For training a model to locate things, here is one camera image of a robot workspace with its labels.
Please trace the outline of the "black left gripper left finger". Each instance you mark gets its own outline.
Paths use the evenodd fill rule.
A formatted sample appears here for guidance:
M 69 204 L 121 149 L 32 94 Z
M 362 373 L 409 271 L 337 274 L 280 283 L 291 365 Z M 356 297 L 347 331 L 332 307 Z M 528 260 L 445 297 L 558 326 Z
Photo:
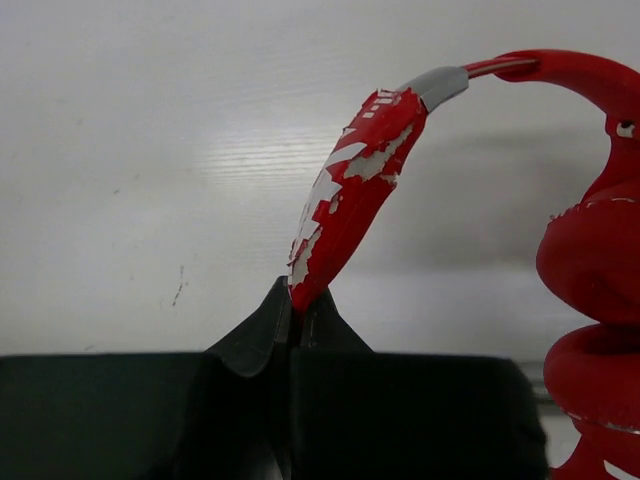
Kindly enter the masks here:
M 5 356 L 5 479 L 287 479 L 276 413 L 290 297 L 259 307 L 205 351 Z

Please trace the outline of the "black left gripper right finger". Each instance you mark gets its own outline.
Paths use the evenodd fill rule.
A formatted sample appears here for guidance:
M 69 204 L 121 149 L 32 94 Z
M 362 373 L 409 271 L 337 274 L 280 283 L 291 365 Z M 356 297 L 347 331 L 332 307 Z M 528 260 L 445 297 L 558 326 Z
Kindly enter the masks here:
M 297 479 L 544 479 L 532 385 L 499 357 L 373 351 L 332 296 L 309 307 L 292 352 Z

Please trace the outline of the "red headphones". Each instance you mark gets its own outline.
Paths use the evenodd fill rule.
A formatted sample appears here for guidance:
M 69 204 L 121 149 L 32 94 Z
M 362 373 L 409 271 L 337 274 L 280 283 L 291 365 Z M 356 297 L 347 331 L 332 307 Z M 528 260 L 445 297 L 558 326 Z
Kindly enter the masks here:
M 362 104 L 320 170 L 289 255 L 304 312 L 341 271 L 391 194 L 427 117 L 472 79 L 546 82 L 606 117 L 607 163 L 582 199 L 553 216 L 539 244 L 544 285 L 591 324 L 560 338 L 544 362 L 552 399 L 580 438 L 555 479 L 639 474 L 639 75 L 603 57 L 523 50 L 426 72 Z

